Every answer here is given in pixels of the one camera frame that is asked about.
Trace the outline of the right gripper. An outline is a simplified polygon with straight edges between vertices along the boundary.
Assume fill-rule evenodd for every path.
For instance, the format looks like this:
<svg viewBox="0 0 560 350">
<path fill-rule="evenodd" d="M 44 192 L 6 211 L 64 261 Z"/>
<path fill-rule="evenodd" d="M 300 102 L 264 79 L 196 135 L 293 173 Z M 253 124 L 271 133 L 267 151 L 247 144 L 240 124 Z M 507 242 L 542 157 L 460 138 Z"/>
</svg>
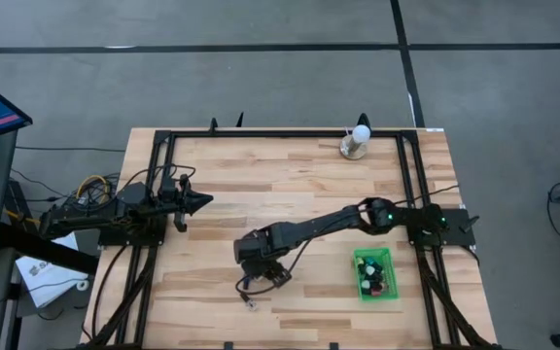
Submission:
<svg viewBox="0 0 560 350">
<path fill-rule="evenodd" d="M 252 289 L 261 277 L 252 274 L 252 266 L 246 261 L 266 261 L 282 257 L 282 233 L 280 226 L 268 226 L 250 231 L 233 242 L 234 259 L 236 263 L 241 263 L 241 280 L 248 282 L 248 289 Z"/>
</svg>

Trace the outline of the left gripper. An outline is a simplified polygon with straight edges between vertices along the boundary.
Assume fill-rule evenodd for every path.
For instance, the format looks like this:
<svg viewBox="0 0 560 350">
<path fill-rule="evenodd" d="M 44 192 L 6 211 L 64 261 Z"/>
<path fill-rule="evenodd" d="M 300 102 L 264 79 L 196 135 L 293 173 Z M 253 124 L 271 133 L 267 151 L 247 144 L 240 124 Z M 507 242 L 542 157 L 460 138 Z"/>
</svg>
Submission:
<svg viewBox="0 0 560 350">
<path fill-rule="evenodd" d="M 174 214 L 174 226 L 179 232 L 186 232 L 188 225 L 186 224 L 186 215 L 193 215 L 195 212 L 209 204 L 214 196 L 211 194 L 190 192 L 187 190 L 191 187 L 189 176 L 181 174 L 178 179 L 165 177 L 161 180 L 157 190 L 159 200 L 165 205 L 172 205 L 172 213 Z"/>
</svg>

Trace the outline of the green plastic basket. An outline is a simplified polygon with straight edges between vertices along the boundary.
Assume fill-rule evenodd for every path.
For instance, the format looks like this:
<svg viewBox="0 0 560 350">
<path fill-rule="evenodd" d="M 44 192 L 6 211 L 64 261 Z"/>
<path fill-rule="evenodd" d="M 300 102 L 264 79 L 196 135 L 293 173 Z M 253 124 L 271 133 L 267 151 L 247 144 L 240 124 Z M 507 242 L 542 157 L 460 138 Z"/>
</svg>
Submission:
<svg viewBox="0 0 560 350">
<path fill-rule="evenodd" d="M 357 267 L 356 258 L 363 258 L 365 265 Z M 380 300 L 391 300 L 399 298 L 396 272 L 393 264 L 392 254 L 388 248 L 359 248 L 353 251 L 353 267 L 357 281 L 359 299 L 363 302 Z M 365 267 L 368 263 L 377 263 L 382 266 L 381 275 L 366 275 Z M 387 291 L 381 296 L 367 296 L 361 293 L 361 282 L 369 280 L 371 287 L 381 284 L 387 287 Z"/>
</svg>

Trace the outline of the black stand beam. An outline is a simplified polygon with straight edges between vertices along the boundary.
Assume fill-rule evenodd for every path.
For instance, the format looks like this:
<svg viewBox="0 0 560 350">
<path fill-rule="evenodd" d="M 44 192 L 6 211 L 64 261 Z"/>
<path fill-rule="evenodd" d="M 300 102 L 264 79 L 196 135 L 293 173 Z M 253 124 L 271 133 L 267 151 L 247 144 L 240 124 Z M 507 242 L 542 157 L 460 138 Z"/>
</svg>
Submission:
<svg viewBox="0 0 560 350">
<path fill-rule="evenodd" d="M 98 267 L 98 258 L 83 252 L 53 243 L 16 227 L 0 224 L 0 247 L 13 248 L 25 257 L 93 275 Z"/>
</svg>

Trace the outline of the white paper sheet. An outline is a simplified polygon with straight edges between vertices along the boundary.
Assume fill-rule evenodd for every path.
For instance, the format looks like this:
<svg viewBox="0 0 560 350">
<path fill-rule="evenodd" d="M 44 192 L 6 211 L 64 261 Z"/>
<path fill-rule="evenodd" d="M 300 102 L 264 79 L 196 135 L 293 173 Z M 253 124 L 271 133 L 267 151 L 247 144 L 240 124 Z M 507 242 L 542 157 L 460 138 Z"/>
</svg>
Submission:
<svg viewBox="0 0 560 350">
<path fill-rule="evenodd" d="M 88 274 L 30 257 L 16 259 L 20 272 L 34 305 L 43 308 L 61 297 L 76 284 L 88 280 Z"/>
</svg>

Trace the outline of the white bulb on wooden base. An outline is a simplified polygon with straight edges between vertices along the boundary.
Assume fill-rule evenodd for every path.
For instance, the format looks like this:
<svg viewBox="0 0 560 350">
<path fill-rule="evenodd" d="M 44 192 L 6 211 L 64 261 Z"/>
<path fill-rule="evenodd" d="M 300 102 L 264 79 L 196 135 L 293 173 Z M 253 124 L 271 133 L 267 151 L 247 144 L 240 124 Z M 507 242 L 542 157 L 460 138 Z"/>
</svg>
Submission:
<svg viewBox="0 0 560 350">
<path fill-rule="evenodd" d="M 348 159 L 357 160 L 364 157 L 368 151 L 370 129 L 363 124 L 355 126 L 341 140 L 340 153 Z"/>
</svg>

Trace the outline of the black aluminium table frame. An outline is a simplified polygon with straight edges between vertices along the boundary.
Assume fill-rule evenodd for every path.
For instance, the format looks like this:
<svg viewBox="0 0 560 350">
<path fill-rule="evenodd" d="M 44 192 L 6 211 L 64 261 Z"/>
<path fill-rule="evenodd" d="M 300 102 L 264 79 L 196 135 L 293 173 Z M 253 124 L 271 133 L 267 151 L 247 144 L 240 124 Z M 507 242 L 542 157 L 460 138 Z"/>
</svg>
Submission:
<svg viewBox="0 0 560 350">
<path fill-rule="evenodd" d="M 371 236 L 346 229 L 279 259 L 293 278 L 242 289 L 233 242 L 277 222 L 328 215 L 367 197 L 403 207 L 463 209 L 443 132 L 374 129 L 364 157 L 339 150 L 342 128 L 195 128 L 131 131 L 119 187 L 189 176 L 214 199 L 170 214 L 158 246 L 104 246 L 85 333 L 74 350 L 501 350 L 470 250 L 413 243 L 398 226 Z M 359 299 L 353 251 L 388 248 L 399 298 Z M 240 292 L 259 292 L 249 311 Z"/>
</svg>

